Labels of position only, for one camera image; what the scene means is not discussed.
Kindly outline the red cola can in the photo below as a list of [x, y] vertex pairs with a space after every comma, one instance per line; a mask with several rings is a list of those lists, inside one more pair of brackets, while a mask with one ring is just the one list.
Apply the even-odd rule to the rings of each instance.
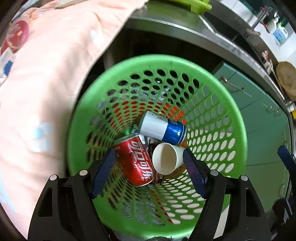
[[154, 180], [152, 162], [138, 135], [119, 138], [112, 148], [123, 175], [132, 185], [141, 187]]

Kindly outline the white paper cup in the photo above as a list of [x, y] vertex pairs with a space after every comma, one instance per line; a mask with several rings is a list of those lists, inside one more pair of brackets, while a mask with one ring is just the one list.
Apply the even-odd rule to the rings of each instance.
[[183, 162], [185, 148], [161, 143], [156, 146], [152, 154], [154, 169], [161, 175], [170, 175], [179, 168]]

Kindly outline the blue and white can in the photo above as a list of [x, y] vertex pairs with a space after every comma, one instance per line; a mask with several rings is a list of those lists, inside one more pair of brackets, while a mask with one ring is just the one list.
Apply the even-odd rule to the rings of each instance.
[[157, 139], [171, 145], [180, 145], [185, 139], [187, 128], [179, 121], [170, 120], [147, 111], [139, 122], [141, 135]]

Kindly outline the green perforated trash basket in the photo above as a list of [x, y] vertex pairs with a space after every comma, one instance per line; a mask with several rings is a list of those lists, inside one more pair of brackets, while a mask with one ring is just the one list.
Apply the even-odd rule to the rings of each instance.
[[[159, 125], [140, 133], [140, 119], [152, 113], [182, 124], [181, 147], [212, 170], [231, 178], [246, 167], [247, 135], [239, 108], [222, 83], [207, 70], [169, 55], [144, 55], [119, 62], [85, 91], [72, 116], [67, 137], [71, 174], [99, 160], [118, 138], [137, 135], [153, 153], [162, 138]], [[93, 201], [99, 218], [115, 233], [144, 240], [189, 236], [205, 204], [185, 166], [151, 184], [137, 187], [115, 163], [102, 193]]]

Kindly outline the wooden cutting board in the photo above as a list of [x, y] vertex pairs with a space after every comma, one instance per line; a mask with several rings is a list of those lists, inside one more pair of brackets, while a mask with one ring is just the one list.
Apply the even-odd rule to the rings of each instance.
[[276, 66], [276, 75], [281, 87], [285, 90], [291, 100], [296, 101], [296, 69], [287, 62], [280, 62]]

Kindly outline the detergent bottle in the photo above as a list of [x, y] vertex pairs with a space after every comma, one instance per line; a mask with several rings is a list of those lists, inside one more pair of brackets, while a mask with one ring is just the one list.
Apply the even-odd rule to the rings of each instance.
[[282, 26], [282, 23], [277, 23], [277, 28], [273, 33], [274, 39], [278, 45], [282, 45], [288, 38], [288, 32], [285, 27]]

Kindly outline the steel faucet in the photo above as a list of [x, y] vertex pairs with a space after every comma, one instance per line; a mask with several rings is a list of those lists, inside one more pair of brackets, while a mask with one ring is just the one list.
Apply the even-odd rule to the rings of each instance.
[[256, 31], [255, 28], [266, 18], [266, 16], [269, 15], [272, 10], [274, 10], [274, 7], [272, 6], [261, 7], [259, 15], [257, 16], [257, 20], [254, 22], [251, 28], [246, 29], [244, 37], [248, 38], [251, 35], [260, 36], [261, 33]]

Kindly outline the peach pink towel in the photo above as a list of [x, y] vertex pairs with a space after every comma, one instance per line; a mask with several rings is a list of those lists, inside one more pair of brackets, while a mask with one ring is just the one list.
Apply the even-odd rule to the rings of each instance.
[[[28, 40], [1, 84], [1, 206], [26, 240], [43, 187], [65, 174], [69, 120], [86, 77], [145, 1], [41, 1], [17, 20]], [[1, 54], [8, 48], [6, 40]]]

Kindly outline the white milk carton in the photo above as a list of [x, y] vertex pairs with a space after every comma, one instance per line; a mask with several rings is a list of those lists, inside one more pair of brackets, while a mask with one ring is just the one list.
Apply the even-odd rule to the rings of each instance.
[[8, 47], [5, 51], [1, 54], [1, 68], [0, 68], [0, 78], [1, 84], [8, 78], [10, 73], [11, 67], [15, 61], [15, 54], [12, 52], [11, 48]]

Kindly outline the red plastic cup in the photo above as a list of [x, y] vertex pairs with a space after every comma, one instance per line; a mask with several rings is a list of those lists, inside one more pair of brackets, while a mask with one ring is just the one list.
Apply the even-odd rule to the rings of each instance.
[[28, 40], [29, 33], [29, 23], [23, 19], [16, 20], [6, 33], [6, 42], [12, 50], [19, 50]]

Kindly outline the green dish rack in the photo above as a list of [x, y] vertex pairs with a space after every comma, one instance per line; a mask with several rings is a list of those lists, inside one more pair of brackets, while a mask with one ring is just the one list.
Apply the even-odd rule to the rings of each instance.
[[182, 6], [188, 6], [191, 13], [203, 15], [206, 11], [210, 11], [212, 6], [208, 0], [173, 0], [175, 3], [179, 3]]

